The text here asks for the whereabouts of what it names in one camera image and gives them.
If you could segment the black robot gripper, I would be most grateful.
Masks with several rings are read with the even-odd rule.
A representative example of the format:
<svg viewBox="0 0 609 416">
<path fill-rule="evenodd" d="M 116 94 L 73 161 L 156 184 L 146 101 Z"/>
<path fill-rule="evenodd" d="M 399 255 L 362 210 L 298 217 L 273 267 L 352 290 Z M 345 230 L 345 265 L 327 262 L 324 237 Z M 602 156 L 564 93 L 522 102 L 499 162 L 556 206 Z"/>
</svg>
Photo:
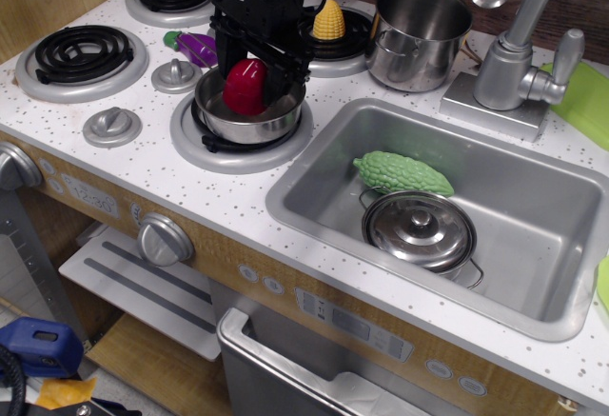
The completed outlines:
<svg viewBox="0 0 609 416">
<path fill-rule="evenodd" d="M 302 86 L 310 75 L 313 54 L 299 33 L 300 23 L 324 7 L 307 7 L 305 0 L 212 0 L 218 70 L 226 80 L 248 54 L 267 67 L 263 103 L 275 105 L 294 84 Z"/>
</svg>

